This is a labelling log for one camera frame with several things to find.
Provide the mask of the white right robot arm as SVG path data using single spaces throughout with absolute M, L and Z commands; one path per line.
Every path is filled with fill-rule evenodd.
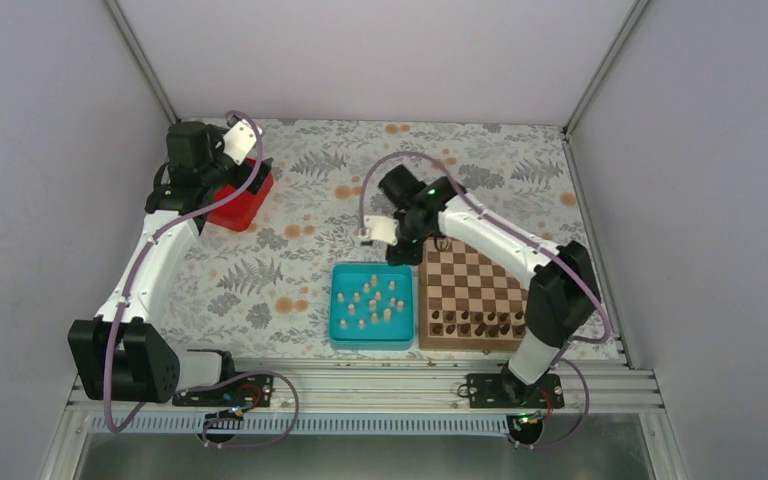
M 450 173 L 432 183 L 399 165 L 385 174 L 379 189 L 395 208 L 377 216 L 358 208 L 359 240 L 386 245 L 392 265 L 417 265 L 420 247 L 429 238 L 459 240 L 502 267 L 528 292 L 525 337 L 502 368 L 501 391 L 515 407 L 525 407 L 540 393 L 540 380 L 563 356 L 578 329 L 593 315 L 612 336 L 602 305 L 592 260 L 578 242 L 559 245 L 502 218 L 469 193 Z

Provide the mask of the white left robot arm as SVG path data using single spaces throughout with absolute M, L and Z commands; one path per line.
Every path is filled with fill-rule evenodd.
M 200 121 L 173 124 L 167 159 L 157 170 L 145 203 L 140 238 L 111 295 L 90 320 L 76 320 L 68 345 L 88 398 L 165 403 L 198 387 L 215 405 L 230 402 L 238 377 L 228 356 L 175 347 L 160 325 L 186 254 L 197 243 L 217 194 L 238 199 L 265 190 L 271 172 L 261 152 L 262 131 L 237 115 L 227 126 Z

